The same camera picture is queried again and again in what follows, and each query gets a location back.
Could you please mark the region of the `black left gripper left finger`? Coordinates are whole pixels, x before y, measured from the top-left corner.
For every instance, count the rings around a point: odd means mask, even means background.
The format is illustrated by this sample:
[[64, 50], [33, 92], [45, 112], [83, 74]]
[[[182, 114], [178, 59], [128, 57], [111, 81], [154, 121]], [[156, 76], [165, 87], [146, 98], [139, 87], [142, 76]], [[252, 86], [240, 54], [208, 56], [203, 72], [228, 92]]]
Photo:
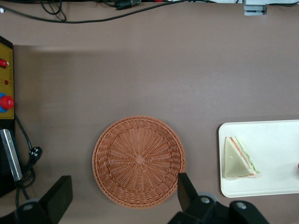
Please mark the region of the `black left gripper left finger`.
[[61, 176], [44, 196], [29, 200], [16, 210], [16, 222], [18, 224], [58, 224], [72, 199], [71, 176]]

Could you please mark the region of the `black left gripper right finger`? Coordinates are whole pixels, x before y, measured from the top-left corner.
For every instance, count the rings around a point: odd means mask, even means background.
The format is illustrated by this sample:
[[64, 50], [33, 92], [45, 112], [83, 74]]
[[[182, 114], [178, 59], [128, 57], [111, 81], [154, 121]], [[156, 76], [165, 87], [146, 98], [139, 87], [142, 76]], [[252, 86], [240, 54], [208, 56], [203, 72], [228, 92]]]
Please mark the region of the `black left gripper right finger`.
[[215, 195], [197, 192], [186, 173], [178, 174], [178, 200], [181, 211], [170, 224], [228, 224], [229, 208], [219, 203]]

